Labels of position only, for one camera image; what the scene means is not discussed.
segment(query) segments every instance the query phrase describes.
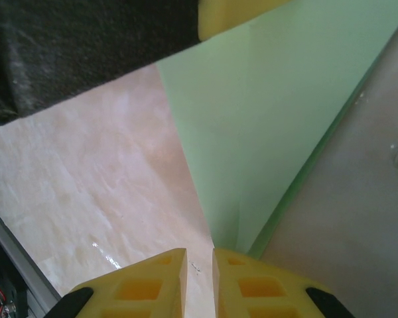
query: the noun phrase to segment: square hole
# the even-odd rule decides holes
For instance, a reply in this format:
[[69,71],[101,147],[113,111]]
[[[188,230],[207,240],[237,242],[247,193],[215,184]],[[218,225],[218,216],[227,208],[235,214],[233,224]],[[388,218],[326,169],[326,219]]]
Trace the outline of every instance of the square hole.
[[286,291],[280,282],[272,277],[252,277],[239,280],[243,297],[281,297]]
[[241,260],[238,260],[236,258],[229,258],[228,264],[230,264],[230,265],[245,265],[246,263]]
[[106,309],[102,311],[100,318],[149,318],[150,316],[149,310]]
[[126,280],[119,288],[115,299],[117,300],[154,300],[158,298],[161,290],[161,280]]
[[292,307],[249,308],[250,318],[300,318]]

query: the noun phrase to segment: black rubber pad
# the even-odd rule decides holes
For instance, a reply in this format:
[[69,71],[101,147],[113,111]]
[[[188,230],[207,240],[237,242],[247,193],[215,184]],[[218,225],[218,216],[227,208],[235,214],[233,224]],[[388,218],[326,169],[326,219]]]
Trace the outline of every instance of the black rubber pad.
[[93,296],[92,288],[82,288],[65,295],[44,318],[75,318]]
[[318,288],[307,288],[306,293],[325,318],[354,318],[344,305],[331,293]]

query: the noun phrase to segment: light green paper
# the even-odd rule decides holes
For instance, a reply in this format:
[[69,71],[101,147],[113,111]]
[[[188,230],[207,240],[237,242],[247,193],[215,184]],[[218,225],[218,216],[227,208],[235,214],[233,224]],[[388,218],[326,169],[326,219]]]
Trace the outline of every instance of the light green paper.
[[249,252],[397,27],[398,0],[293,0],[158,63],[216,246]]

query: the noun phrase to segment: yellow block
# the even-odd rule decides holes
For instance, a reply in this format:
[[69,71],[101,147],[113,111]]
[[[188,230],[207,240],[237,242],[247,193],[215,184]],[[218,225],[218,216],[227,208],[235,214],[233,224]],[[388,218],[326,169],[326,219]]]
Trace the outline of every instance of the yellow block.
[[236,27],[290,0],[200,0],[199,39]]
[[94,290],[77,318],[182,318],[186,254],[176,248],[77,286]]
[[305,289],[327,289],[312,280],[219,248],[212,271],[218,318],[324,318]]

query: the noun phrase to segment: marble floor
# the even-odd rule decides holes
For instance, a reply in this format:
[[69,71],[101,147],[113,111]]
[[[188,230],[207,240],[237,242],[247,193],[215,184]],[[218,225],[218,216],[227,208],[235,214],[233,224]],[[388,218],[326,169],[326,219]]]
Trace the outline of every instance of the marble floor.
[[62,295],[186,247],[186,316],[214,315],[214,246],[155,66],[0,127],[0,216]]

